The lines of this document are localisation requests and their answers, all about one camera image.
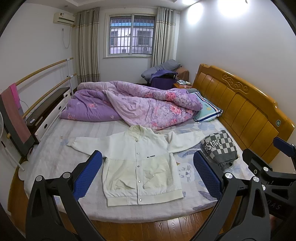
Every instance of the bed rail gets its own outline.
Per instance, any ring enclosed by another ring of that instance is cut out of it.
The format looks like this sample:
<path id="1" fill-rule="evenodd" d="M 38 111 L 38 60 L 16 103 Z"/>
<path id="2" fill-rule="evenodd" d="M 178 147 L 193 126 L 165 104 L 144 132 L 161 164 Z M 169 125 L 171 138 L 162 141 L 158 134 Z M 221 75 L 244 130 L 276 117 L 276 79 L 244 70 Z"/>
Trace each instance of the bed rail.
<path id="1" fill-rule="evenodd" d="M 51 67 L 53 67 L 53 66 L 56 66 L 56 65 L 61 64 L 61 63 L 64 63 L 64 62 L 67 62 L 68 60 L 71 60 L 71 59 L 73 59 L 73 58 L 64 59 L 64 60 L 61 60 L 61 61 L 56 62 L 56 63 L 54 63 L 54 64 L 50 64 L 50 65 L 48 65 L 48 66 L 45 66 L 45 67 L 43 67 L 43 68 L 41 68 L 41 69 L 39 69 L 39 70 L 36 70 L 35 72 L 33 72 L 33 73 L 27 75 L 26 77 L 22 78 L 21 80 L 19 80 L 19 81 L 16 82 L 15 84 L 16 84 L 16 86 L 18 86 L 19 84 L 23 83 L 25 80 L 31 78 L 32 76 L 34 76 L 34 75 L 36 75 L 36 74 L 38 74 L 38 73 L 40 73 L 40 72 L 42 72 L 42 71 L 44 71 L 44 70 L 46 70 L 46 69 L 49 69 L 49 68 L 51 68 Z"/>
<path id="2" fill-rule="evenodd" d="M 39 69 L 39 70 L 36 70 L 35 72 L 33 72 L 33 73 L 31 73 L 31 74 L 29 74 L 29 75 L 27 75 L 26 77 L 24 77 L 24 78 L 22 78 L 21 80 L 19 80 L 18 82 L 16 82 L 15 84 L 16 84 L 16 86 L 18 86 L 19 84 L 21 84 L 21 83 L 23 83 L 25 80 L 27 80 L 27 79 L 29 79 L 29 78 L 31 78 L 32 76 L 34 76 L 34 75 L 36 75 L 36 74 L 38 74 L 38 73 L 40 73 L 40 72 L 42 72 L 42 71 L 44 71 L 44 70 L 46 70 L 46 69 L 49 69 L 49 68 L 51 68 L 51 67 L 53 67 L 53 66 L 56 66 L 56 65 L 58 65 L 58 64 L 61 64 L 61 63 L 64 63 L 64 62 L 67 62 L 67 64 L 68 64 L 68 71 L 69 71 L 69 75 L 70 75 L 70 70 L 69 70 L 69 63 L 68 63 L 68 61 L 69 60 L 72 60 L 73 58 L 68 58 L 68 59 L 64 59 L 64 60 L 61 60 L 61 61 L 59 61 L 59 62 L 56 62 L 56 63 L 53 63 L 53 64 L 50 64 L 50 65 L 48 65 L 48 66 L 45 66 L 45 67 L 43 67 L 43 68 L 41 68 L 41 69 Z M 56 86 L 54 86 L 51 90 L 49 90 L 49 91 L 47 91 L 43 96 L 41 96 L 30 108 L 28 108 L 28 110 L 23 114 L 23 116 L 22 116 L 22 118 L 24 119 L 24 118 L 26 118 L 26 116 L 42 101 L 42 100 L 44 100 L 51 92 L 53 92 L 55 89 L 57 89 L 59 86 L 61 86 L 62 84 L 64 84 L 64 83 L 66 83 L 68 80 L 71 80 L 71 78 L 73 78 L 74 76 L 76 76 L 77 75 L 77 73 L 75 73 L 75 74 L 73 74 L 73 75 L 71 75 L 71 76 L 69 76 L 69 77 L 67 77 L 66 79 L 64 79 L 62 82 L 60 82 L 59 84 L 57 84 Z M 71 92 L 72 92 L 72 94 L 73 94 L 73 90 L 72 90 L 72 85 L 71 85 L 71 82 L 70 82 L 70 88 L 71 88 Z M 10 139 L 10 137 L 11 137 L 11 134 L 10 133 L 8 133 L 7 134 L 7 139 Z"/>

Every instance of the gray checkered cloth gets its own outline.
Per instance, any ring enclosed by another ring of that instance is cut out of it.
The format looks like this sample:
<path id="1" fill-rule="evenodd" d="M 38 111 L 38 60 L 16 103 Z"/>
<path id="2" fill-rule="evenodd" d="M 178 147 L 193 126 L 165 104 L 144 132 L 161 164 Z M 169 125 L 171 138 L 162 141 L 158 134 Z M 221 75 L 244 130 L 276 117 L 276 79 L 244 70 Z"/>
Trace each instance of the gray checkered cloth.
<path id="1" fill-rule="evenodd" d="M 235 144 L 225 130 L 210 134 L 201 143 L 223 171 L 238 158 Z"/>

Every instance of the beige curtain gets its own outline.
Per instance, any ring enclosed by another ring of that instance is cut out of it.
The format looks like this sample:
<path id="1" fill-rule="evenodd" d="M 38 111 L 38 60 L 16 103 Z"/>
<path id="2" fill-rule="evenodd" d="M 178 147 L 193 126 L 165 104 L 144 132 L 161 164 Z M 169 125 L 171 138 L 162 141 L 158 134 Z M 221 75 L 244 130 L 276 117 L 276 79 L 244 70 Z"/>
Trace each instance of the beige curtain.
<path id="1" fill-rule="evenodd" d="M 153 66 L 160 65 L 173 58 L 176 14 L 175 10 L 158 8 L 152 56 Z"/>
<path id="2" fill-rule="evenodd" d="M 72 51 L 78 83 L 99 81 L 99 8 L 77 13 L 72 33 Z"/>

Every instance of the brown cushion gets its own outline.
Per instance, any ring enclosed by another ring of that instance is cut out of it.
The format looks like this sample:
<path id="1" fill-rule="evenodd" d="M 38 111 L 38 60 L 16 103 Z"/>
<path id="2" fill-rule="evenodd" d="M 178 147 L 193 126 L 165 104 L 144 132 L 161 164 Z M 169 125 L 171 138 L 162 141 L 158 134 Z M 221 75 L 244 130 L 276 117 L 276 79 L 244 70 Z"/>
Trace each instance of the brown cushion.
<path id="1" fill-rule="evenodd" d="M 175 72 L 177 72 L 177 78 L 184 81 L 189 81 L 189 71 L 184 67 L 178 68 Z"/>

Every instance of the fan base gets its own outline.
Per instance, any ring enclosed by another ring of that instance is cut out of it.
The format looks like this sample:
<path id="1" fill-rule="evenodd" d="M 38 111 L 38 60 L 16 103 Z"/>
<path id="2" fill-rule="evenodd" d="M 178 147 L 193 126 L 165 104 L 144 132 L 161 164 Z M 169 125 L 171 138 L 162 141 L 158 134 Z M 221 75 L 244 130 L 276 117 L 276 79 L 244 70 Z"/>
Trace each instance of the fan base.
<path id="1" fill-rule="evenodd" d="M 21 165 L 25 170 L 21 170 L 19 168 L 19 171 L 18 171 L 18 175 L 19 175 L 19 179 L 21 179 L 22 181 L 25 180 L 25 177 L 26 177 L 26 172 L 28 170 L 28 166 L 29 166 L 29 162 L 28 161 L 24 161 Z"/>

